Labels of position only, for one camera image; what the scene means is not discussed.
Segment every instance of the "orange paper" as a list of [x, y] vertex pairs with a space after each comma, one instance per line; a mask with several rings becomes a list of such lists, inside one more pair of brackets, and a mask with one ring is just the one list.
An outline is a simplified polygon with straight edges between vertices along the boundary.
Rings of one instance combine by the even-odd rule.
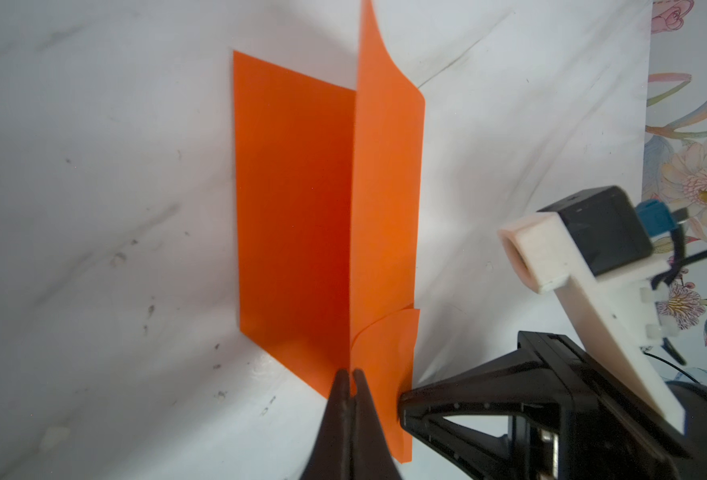
[[424, 109], [370, 0], [357, 91], [234, 53], [240, 327], [321, 395], [340, 368], [362, 368], [400, 462]]

